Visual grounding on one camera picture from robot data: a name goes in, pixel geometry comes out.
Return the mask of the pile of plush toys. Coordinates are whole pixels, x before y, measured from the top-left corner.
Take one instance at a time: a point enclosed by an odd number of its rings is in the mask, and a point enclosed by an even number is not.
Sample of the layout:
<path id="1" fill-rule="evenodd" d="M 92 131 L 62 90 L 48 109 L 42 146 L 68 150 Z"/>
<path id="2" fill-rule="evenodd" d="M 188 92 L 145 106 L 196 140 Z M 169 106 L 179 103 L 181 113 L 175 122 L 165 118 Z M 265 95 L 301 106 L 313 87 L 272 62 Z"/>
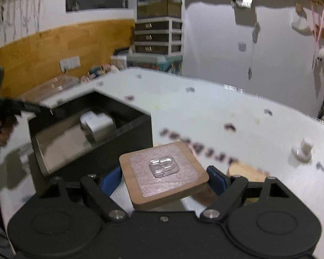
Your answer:
<path id="1" fill-rule="evenodd" d="M 119 72 L 115 65 L 106 64 L 104 66 L 92 66 L 87 75 L 81 77 L 81 83 L 90 82 L 98 77 Z"/>

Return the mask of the white knob suction hook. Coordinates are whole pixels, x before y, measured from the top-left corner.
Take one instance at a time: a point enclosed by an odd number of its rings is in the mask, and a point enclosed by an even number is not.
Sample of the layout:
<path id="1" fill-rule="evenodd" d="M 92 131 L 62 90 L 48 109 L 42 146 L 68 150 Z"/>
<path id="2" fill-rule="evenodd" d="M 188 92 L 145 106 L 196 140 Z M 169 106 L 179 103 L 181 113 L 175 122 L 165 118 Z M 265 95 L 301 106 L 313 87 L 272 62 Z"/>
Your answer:
<path id="1" fill-rule="evenodd" d="M 304 138 L 298 146 L 294 146 L 291 149 L 291 152 L 295 158 L 297 158 L 297 160 L 301 161 L 302 163 L 309 163 L 312 159 L 313 145 L 314 144 L 310 139 Z"/>

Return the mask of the white three-drawer cabinet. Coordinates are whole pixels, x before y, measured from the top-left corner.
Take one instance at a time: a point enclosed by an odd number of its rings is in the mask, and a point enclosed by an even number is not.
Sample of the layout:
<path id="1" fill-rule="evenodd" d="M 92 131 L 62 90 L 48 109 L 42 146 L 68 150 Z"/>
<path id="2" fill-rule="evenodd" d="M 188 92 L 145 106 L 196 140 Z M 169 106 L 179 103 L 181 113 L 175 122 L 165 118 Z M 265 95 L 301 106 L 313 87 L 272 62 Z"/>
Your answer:
<path id="1" fill-rule="evenodd" d="M 165 56 L 182 55 L 183 21 L 175 17 L 154 17 L 135 22 L 135 52 Z"/>

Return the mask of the white round tape measure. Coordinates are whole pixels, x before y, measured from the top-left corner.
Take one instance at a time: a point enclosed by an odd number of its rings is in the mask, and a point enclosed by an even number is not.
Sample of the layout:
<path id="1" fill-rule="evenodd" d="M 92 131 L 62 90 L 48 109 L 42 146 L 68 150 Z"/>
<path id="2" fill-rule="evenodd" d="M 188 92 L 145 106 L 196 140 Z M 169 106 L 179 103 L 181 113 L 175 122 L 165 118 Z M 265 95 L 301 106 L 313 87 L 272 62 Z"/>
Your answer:
<path id="1" fill-rule="evenodd" d="M 93 111 L 88 111 L 81 115 L 80 123 L 83 129 L 91 128 L 91 125 L 95 124 L 100 118 L 102 114 L 96 114 Z"/>

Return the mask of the white wall power sockets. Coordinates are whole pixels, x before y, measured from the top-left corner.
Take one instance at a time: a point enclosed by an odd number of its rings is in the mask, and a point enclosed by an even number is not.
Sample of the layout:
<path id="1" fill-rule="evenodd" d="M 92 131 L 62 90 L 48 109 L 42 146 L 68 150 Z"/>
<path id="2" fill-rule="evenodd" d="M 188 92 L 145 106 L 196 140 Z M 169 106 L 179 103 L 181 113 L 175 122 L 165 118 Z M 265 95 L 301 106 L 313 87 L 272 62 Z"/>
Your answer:
<path id="1" fill-rule="evenodd" d="M 65 58 L 59 61 L 60 70 L 62 73 L 66 73 L 69 70 L 77 69 L 81 67 L 80 57 L 75 56 L 71 58 Z"/>

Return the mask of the glass fish tank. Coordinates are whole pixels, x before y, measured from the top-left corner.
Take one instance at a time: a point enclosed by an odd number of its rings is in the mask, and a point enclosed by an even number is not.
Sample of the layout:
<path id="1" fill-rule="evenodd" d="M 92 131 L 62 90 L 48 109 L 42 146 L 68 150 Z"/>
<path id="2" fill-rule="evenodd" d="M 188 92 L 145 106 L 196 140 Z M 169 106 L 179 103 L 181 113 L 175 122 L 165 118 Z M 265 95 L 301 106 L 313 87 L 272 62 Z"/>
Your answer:
<path id="1" fill-rule="evenodd" d="M 137 0 L 137 19 L 174 17 L 181 19 L 182 0 Z"/>

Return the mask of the clear plastic storage bin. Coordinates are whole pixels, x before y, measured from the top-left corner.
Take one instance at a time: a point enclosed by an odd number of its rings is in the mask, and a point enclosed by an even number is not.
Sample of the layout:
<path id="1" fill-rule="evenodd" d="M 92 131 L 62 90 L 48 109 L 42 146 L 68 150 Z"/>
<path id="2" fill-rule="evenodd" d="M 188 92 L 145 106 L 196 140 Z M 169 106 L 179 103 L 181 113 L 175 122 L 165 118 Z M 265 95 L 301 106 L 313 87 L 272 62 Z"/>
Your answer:
<path id="1" fill-rule="evenodd" d="M 41 102 L 79 83 L 80 80 L 77 77 L 66 75 L 58 76 L 21 94 L 18 98 L 27 102 Z"/>

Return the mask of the white usb wall charger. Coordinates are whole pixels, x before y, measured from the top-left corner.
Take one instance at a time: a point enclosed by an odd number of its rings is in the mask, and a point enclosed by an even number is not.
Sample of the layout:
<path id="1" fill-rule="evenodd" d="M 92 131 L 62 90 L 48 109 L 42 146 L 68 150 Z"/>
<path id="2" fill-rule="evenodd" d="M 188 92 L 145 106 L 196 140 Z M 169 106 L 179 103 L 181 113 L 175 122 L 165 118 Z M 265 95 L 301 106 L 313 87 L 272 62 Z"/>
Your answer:
<path id="1" fill-rule="evenodd" d="M 115 130 L 116 125 L 114 120 L 105 113 L 101 113 L 102 117 L 91 128 L 84 129 L 87 138 L 91 142 L 100 142 L 109 137 Z"/>

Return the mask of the white hanging bag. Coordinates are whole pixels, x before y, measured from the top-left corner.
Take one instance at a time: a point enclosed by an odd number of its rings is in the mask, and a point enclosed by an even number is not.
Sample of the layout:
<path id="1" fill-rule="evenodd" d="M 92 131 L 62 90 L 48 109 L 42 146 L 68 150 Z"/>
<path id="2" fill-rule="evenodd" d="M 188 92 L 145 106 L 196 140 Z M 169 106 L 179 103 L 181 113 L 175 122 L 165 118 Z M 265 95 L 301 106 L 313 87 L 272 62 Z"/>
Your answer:
<path id="1" fill-rule="evenodd" d="M 309 36 L 312 34 L 307 18 L 298 13 L 292 14 L 291 28 L 299 34 Z"/>

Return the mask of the patterned teal storage chest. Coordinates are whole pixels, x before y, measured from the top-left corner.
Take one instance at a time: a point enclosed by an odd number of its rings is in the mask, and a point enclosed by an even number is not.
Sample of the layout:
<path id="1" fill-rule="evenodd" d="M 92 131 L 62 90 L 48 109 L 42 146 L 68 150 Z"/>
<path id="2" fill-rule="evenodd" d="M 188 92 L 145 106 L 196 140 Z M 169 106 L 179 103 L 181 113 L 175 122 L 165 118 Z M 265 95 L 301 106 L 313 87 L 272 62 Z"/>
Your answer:
<path id="1" fill-rule="evenodd" d="M 169 74 L 182 74 L 182 55 L 132 54 L 127 56 L 127 67 L 153 69 Z"/>

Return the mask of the black storage box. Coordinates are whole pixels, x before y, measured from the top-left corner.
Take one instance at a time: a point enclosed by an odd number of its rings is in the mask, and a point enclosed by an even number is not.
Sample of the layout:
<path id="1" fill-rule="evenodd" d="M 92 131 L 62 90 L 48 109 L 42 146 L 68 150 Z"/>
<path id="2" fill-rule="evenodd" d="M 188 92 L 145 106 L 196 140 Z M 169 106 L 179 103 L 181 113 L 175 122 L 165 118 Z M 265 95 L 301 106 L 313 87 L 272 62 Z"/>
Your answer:
<path id="1" fill-rule="evenodd" d="M 113 97 L 91 91 L 56 108 L 61 116 L 29 120 L 41 174 L 77 181 L 119 166 L 121 155 L 153 146 L 151 116 Z"/>

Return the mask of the square wooden coaster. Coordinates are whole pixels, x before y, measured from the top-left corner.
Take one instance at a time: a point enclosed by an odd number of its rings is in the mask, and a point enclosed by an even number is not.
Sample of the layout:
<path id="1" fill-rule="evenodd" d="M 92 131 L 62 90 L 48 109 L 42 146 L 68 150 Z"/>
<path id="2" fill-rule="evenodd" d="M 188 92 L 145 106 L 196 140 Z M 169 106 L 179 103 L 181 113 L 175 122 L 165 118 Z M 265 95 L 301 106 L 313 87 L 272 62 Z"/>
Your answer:
<path id="1" fill-rule="evenodd" d="M 209 175 L 181 141 L 119 157 L 135 210 L 150 210 L 205 189 Z"/>

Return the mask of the oval wooden block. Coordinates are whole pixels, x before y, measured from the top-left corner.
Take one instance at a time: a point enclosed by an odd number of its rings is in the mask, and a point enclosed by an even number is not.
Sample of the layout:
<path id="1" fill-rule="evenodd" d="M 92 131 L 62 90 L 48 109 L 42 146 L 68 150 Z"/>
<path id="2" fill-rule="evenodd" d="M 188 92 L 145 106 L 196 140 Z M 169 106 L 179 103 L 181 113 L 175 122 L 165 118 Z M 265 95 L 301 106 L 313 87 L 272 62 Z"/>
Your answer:
<path id="1" fill-rule="evenodd" d="M 215 166 L 209 166 L 206 169 L 209 175 L 208 185 L 206 189 L 200 192 L 200 200 L 202 204 L 210 205 L 219 195 L 224 193 L 232 183 L 232 179 L 236 176 L 242 176 L 250 182 L 263 182 L 270 175 L 269 172 L 263 171 L 260 168 L 233 162 L 228 166 L 227 172 L 223 173 Z"/>

